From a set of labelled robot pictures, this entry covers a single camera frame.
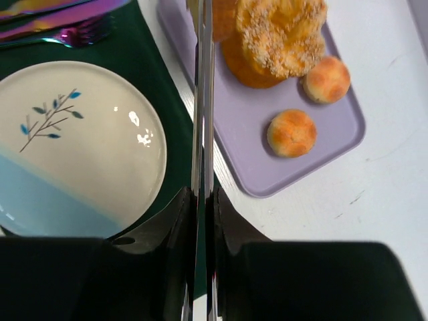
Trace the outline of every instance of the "plate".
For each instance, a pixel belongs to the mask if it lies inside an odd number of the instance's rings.
[[[82,62],[0,82],[0,225],[18,235],[110,237],[150,207],[167,143],[150,102]]]

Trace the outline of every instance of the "white countertop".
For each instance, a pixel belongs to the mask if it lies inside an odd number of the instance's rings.
[[[157,0],[139,2],[193,115],[193,93],[157,20]],[[428,315],[428,65],[422,46],[406,0],[328,4],[328,24],[366,118],[361,145],[268,199],[237,188],[217,147],[215,172],[235,208],[272,239],[387,244]],[[195,320],[204,319],[202,297]]]

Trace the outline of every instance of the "pastry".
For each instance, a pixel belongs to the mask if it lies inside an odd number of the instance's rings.
[[[239,0],[237,34],[222,43],[229,69],[253,88],[304,76],[324,56],[326,13],[324,0]]]
[[[272,77],[268,71],[255,71],[243,56],[242,36],[235,32],[230,38],[221,42],[221,51],[227,67],[245,86],[251,88],[270,88],[284,79]]]
[[[237,0],[213,0],[213,41],[219,42],[230,37],[235,30]],[[195,33],[198,30],[199,0],[186,0],[190,10]]]
[[[303,111],[285,110],[269,125],[267,141],[272,150],[281,157],[299,157],[307,154],[316,141],[316,126]]]
[[[348,92],[350,74],[343,62],[328,56],[306,74],[302,84],[310,99],[321,104],[331,104]]]

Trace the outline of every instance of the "dark green mat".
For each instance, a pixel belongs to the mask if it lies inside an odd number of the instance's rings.
[[[0,9],[14,1],[0,1]],[[112,70],[137,87],[156,109],[168,145],[165,180],[156,201],[141,219],[145,221],[160,211],[182,186],[190,186],[193,125],[137,1],[116,10],[113,16],[117,28],[114,34],[92,47],[69,49],[54,43],[41,43],[0,51],[0,79],[34,64],[75,60]],[[205,293],[205,233],[202,228],[203,221],[199,231],[197,296]]]

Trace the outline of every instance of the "fork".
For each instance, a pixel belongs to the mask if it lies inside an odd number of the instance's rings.
[[[103,15],[63,28],[56,33],[50,33],[49,36],[0,42],[0,49],[40,42],[60,43],[69,48],[79,48],[99,42],[110,35],[111,32],[112,17]]]

